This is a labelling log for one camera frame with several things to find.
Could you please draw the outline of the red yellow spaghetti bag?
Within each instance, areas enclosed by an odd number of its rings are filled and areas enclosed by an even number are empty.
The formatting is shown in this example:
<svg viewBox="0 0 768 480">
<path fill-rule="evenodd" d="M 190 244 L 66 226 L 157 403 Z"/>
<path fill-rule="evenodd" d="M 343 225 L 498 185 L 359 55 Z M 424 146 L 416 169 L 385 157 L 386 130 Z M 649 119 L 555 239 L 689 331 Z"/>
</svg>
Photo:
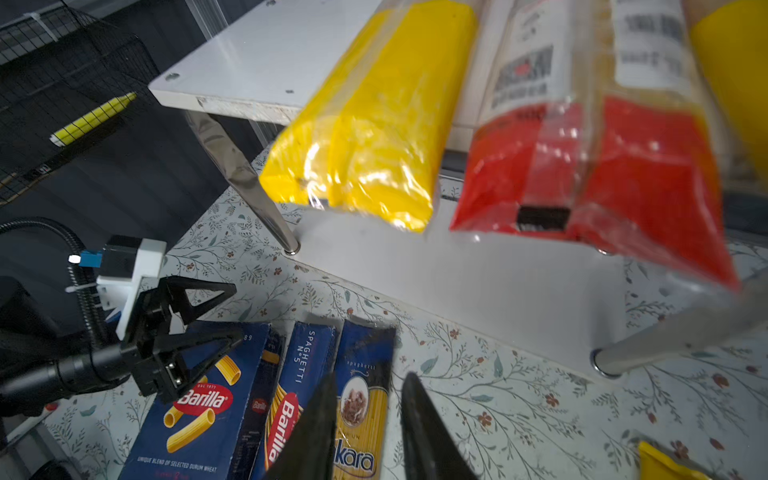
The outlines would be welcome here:
<svg viewBox="0 0 768 480">
<path fill-rule="evenodd" d="M 583 243 L 735 291 L 678 1 L 520 1 L 451 227 Z"/>
</svg>

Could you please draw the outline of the blue yellow spaghetti bag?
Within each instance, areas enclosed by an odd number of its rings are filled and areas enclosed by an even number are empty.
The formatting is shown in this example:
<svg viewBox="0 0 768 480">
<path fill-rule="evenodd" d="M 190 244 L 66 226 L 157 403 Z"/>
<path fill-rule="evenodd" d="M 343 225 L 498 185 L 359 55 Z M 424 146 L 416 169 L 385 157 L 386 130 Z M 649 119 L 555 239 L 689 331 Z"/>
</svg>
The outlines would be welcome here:
<svg viewBox="0 0 768 480">
<path fill-rule="evenodd" d="M 334 365 L 334 479 L 380 475 L 396 335 L 393 326 L 352 321 L 344 325 Z"/>
</svg>

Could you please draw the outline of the yellow pasta bag tan window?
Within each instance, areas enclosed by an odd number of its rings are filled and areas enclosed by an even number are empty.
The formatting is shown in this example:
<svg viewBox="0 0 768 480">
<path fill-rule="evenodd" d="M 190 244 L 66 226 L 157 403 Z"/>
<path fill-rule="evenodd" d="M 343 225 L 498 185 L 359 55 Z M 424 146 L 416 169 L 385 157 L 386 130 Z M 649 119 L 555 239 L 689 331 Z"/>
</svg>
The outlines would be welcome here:
<svg viewBox="0 0 768 480">
<path fill-rule="evenodd" d="M 685 1 L 692 46 L 704 78 L 767 182 L 767 3 Z"/>
</svg>

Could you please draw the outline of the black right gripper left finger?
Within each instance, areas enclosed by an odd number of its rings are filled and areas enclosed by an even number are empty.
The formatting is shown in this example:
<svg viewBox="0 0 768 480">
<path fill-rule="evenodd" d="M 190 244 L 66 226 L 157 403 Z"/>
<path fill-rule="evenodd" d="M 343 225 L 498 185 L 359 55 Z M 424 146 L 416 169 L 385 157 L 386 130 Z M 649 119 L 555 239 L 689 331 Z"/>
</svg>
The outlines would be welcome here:
<svg viewBox="0 0 768 480">
<path fill-rule="evenodd" d="M 297 422 L 283 451 L 263 479 L 331 479 L 337 423 L 337 381 L 327 374 Z"/>
</svg>

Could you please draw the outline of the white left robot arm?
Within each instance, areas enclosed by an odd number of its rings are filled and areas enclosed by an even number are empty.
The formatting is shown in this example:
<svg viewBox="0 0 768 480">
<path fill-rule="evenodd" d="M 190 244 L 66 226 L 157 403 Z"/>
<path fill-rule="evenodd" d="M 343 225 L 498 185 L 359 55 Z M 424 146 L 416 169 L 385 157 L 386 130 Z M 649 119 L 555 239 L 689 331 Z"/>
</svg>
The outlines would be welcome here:
<svg viewBox="0 0 768 480">
<path fill-rule="evenodd" d="M 213 332 L 171 331 L 188 326 L 230 299 L 232 283 L 183 276 L 159 278 L 163 241 L 112 236 L 100 251 L 87 250 L 65 225 L 44 217 L 9 220 L 2 233 L 39 229 L 69 249 L 68 292 L 84 330 L 65 335 L 11 277 L 1 280 L 1 414 L 37 416 L 48 404 L 111 390 L 133 379 L 144 395 L 175 402 L 243 340 L 239 327 Z M 158 278 L 155 288 L 139 289 Z"/>
</svg>

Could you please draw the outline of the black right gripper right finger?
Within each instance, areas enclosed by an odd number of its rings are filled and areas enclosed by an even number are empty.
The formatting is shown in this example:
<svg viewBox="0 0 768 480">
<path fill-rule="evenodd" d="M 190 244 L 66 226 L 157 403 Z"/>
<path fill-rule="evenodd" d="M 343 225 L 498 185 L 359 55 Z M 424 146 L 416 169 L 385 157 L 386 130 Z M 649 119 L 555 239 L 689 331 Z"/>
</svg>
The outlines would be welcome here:
<svg viewBox="0 0 768 480">
<path fill-rule="evenodd" d="M 402 384 L 400 417 L 408 480 L 477 479 L 414 372 Z"/>
</svg>

